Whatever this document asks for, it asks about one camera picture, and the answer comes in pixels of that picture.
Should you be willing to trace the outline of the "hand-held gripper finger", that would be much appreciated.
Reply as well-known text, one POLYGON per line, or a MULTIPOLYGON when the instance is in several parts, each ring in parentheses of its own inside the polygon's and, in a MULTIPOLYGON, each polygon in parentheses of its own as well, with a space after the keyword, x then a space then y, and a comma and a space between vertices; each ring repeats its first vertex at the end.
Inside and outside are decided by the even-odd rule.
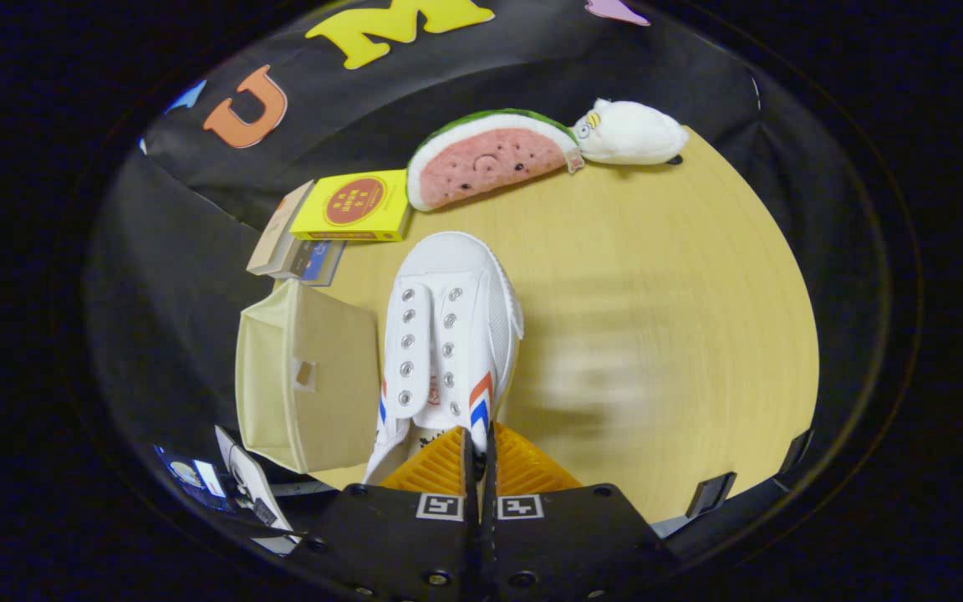
POLYGON ((479 500, 469 433, 452 448, 455 494, 352 483, 290 553, 289 567, 350 601, 474 601, 479 500))
POLYGON ((512 462, 488 436, 481 511, 484 601, 646 601, 680 561, 611 483, 502 494, 512 462))

